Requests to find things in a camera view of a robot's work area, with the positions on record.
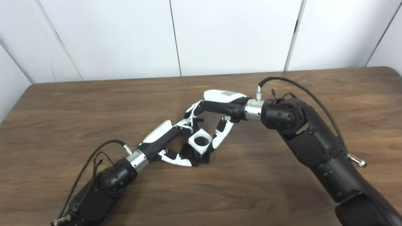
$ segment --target cable connector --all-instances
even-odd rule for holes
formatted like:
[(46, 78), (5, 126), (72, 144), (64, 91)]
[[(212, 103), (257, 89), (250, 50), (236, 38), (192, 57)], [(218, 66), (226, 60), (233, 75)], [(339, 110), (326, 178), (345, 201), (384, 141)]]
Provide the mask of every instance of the cable connector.
[(257, 93), (255, 94), (255, 99), (257, 101), (260, 101), (262, 98), (262, 93), (261, 93), (261, 86), (257, 86)]
[(123, 148), (125, 149), (125, 151), (127, 152), (128, 155), (131, 155), (133, 153), (126, 144), (123, 146)]
[(64, 222), (70, 221), (70, 220), (71, 220), (71, 216), (67, 215), (65, 217), (62, 217), (62, 218), (54, 220), (52, 223), (50, 223), (50, 225), (51, 226), (58, 226), (58, 225), (63, 224)]
[(346, 155), (348, 157), (348, 159), (354, 163), (357, 164), (358, 167), (363, 167), (366, 168), (367, 167), (367, 163), (364, 160), (359, 159), (358, 157), (351, 155), (351, 154), (347, 154)]

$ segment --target black cable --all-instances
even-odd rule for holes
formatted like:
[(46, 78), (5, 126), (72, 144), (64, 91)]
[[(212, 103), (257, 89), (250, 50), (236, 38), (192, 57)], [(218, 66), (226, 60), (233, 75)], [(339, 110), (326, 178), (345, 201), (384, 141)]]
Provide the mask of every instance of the black cable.
[(76, 180), (75, 180), (73, 186), (71, 187), (70, 192), (69, 192), (68, 195), (67, 195), (66, 201), (64, 202), (64, 205), (63, 205), (63, 207), (62, 207), (62, 210), (60, 211), (60, 214), (59, 214), (59, 217), (58, 217), (58, 218), (61, 218), (61, 217), (63, 216), (64, 210), (66, 209), (67, 204), (68, 204), (68, 202), (69, 202), (70, 199), (71, 199), (71, 196), (72, 196), (72, 194), (73, 194), (73, 192), (74, 192), (74, 189), (75, 189), (75, 187), (77, 186), (77, 184), (78, 184), (78, 182), (79, 182), (79, 180), (80, 180), (82, 174), (84, 173), (85, 169), (87, 168), (88, 164), (91, 162), (91, 159), (96, 155), (96, 153), (97, 153), (101, 148), (103, 148), (105, 145), (110, 144), (110, 143), (118, 143), (118, 144), (120, 144), (120, 145), (122, 145), (122, 146), (125, 145), (125, 143), (124, 143), (123, 141), (121, 141), (121, 140), (109, 140), (109, 141), (106, 141), (105, 143), (101, 144), (101, 145), (89, 156), (88, 160), (86, 161), (86, 163), (85, 163), (84, 166), (82, 167), (81, 172), (78, 174), (78, 176), (77, 176), (77, 178), (76, 178)]
[(306, 87), (300, 85), (299, 83), (297, 83), (297, 82), (295, 82), (293, 80), (290, 80), (288, 78), (283, 78), (283, 77), (268, 77), (268, 78), (265, 78), (260, 83), (258, 83), (258, 86), (260, 88), (262, 88), (265, 83), (267, 83), (268, 81), (271, 81), (271, 80), (282, 80), (282, 81), (288, 82), (288, 83), (290, 83), (290, 84), (302, 89), (307, 94), (309, 94), (310, 97), (313, 98), (313, 100), (315, 100), (317, 102), (317, 104), (324, 110), (325, 114), (328, 116), (329, 120), (331, 121), (332, 126), (334, 127), (336, 133), (338, 134), (338, 137), (339, 137), (340, 142), (342, 144), (343, 150), (345, 151), (346, 154), (349, 153), (349, 151), (347, 150), (346, 145), (345, 145), (345, 140), (343, 139), (342, 134), (340, 133), (340, 129), (339, 129), (338, 125), (336, 124), (335, 119), (332, 117), (331, 113), (324, 106), (324, 104), (321, 103), (321, 101), (312, 92), (310, 92)]
[(104, 153), (103, 151), (99, 151), (99, 152), (95, 155), (95, 157), (93, 158), (94, 168), (93, 168), (93, 170), (92, 170), (92, 179), (91, 179), (91, 181), (90, 181), (90, 183), (89, 183), (89, 185), (88, 185), (88, 188), (86, 189), (86, 191), (85, 191), (85, 193), (84, 193), (84, 196), (82, 197), (81, 201), (77, 204), (76, 210), (75, 210), (75, 212), (74, 212), (73, 214), (75, 214), (75, 213), (79, 210), (79, 208), (81, 207), (83, 201), (84, 201), (85, 198), (88, 196), (89, 192), (91, 191), (92, 186), (93, 186), (94, 183), (95, 183), (95, 176), (96, 176), (96, 172), (97, 172), (97, 170), (98, 170), (98, 166), (99, 166), (101, 163), (103, 163), (103, 159), (100, 160), (98, 163), (96, 163), (96, 158), (97, 158), (100, 154), (104, 154), (104, 155), (106, 156), (106, 158), (109, 160), (109, 162), (110, 162), (113, 166), (116, 166), (116, 163), (114, 163), (114, 162), (112, 161), (112, 159), (111, 159), (106, 153)]

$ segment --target white wall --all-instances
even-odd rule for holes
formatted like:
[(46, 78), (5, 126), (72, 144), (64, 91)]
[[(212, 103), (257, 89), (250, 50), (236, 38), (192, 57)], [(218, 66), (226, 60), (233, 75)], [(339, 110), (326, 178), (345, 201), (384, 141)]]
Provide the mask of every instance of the white wall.
[(0, 46), (0, 123), (31, 83)]
[(0, 39), (33, 82), (81, 80), (37, 1), (0, 1)]
[(401, 0), (307, 0), (288, 70), (364, 67)]
[(84, 80), (180, 76), (169, 0), (40, 0)]
[(402, 75), (402, 10), (399, 9), (390, 27), (377, 46), (367, 67), (388, 66)]
[(282, 71), (301, 0), (171, 0), (182, 76)]

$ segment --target wooden table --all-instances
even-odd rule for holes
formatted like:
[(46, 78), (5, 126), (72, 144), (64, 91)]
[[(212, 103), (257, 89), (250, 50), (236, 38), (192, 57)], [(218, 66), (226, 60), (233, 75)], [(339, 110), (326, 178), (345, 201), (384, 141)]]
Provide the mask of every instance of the wooden table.
[[(164, 120), (181, 120), (205, 90), (254, 96), (267, 76), (316, 94), (351, 153), (369, 163), (359, 171), (402, 212), (402, 79), (378, 67), (32, 85), (0, 126), (0, 225), (48, 225), (99, 144), (115, 138), (135, 148)], [(284, 82), (266, 84), (263, 97), (271, 88), (279, 96), (292, 91), (322, 113)], [(200, 125), (212, 134), (221, 115), (203, 117)], [(179, 150), (183, 142), (169, 147)], [(118, 145), (105, 151), (115, 160), (125, 156)], [(208, 165), (147, 166), (103, 225), (340, 225), (335, 205), (275, 131), (242, 121)]]

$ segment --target silver metal coupling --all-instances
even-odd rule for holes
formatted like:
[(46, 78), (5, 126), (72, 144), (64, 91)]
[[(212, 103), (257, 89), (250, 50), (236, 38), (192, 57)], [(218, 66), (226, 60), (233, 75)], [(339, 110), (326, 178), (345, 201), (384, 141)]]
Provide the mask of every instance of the silver metal coupling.
[(139, 149), (136, 149), (133, 154), (126, 157), (126, 159), (131, 163), (131, 165), (135, 168), (137, 172), (139, 172), (149, 164), (149, 161), (146, 158), (145, 154), (142, 153), (142, 151), (140, 151)]
[(125, 149), (125, 151), (127, 152), (128, 155), (131, 155), (133, 153), (126, 144), (123, 146), (123, 148)]
[(364, 160), (361, 160), (358, 157), (351, 155), (351, 154), (347, 154), (346, 156), (348, 157), (348, 159), (350, 161), (356, 163), (358, 167), (363, 167), (363, 168), (367, 167), (367, 163)]
[(250, 99), (247, 101), (244, 107), (244, 115), (247, 120), (261, 121), (261, 109), (264, 102), (256, 99)]
[(262, 98), (261, 87), (260, 87), (260, 86), (257, 86), (257, 93), (255, 94), (255, 99), (256, 99), (257, 101), (260, 101), (261, 98)]

